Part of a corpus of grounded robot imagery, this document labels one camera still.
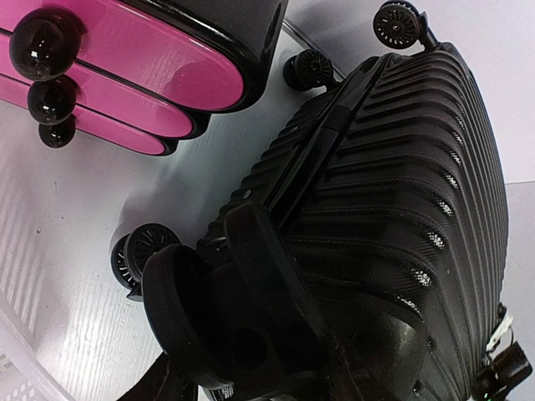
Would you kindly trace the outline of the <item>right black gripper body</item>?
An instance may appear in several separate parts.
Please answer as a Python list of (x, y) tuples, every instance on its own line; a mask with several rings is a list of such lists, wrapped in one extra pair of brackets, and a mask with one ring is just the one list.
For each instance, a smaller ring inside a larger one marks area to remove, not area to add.
[(525, 352), (518, 342), (514, 342), (499, 353), (490, 366), (479, 372), (474, 386), (474, 399), (504, 401), (532, 372)]

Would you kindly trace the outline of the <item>black ribbed hard-shell suitcase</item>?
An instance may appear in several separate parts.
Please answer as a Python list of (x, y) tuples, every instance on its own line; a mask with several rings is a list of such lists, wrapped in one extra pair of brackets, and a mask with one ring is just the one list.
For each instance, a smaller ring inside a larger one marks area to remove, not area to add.
[(127, 400), (475, 400), (498, 324), (507, 197), (482, 96), (427, 16), (307, 101), (195, 248), (142, 294), (163, 352)]

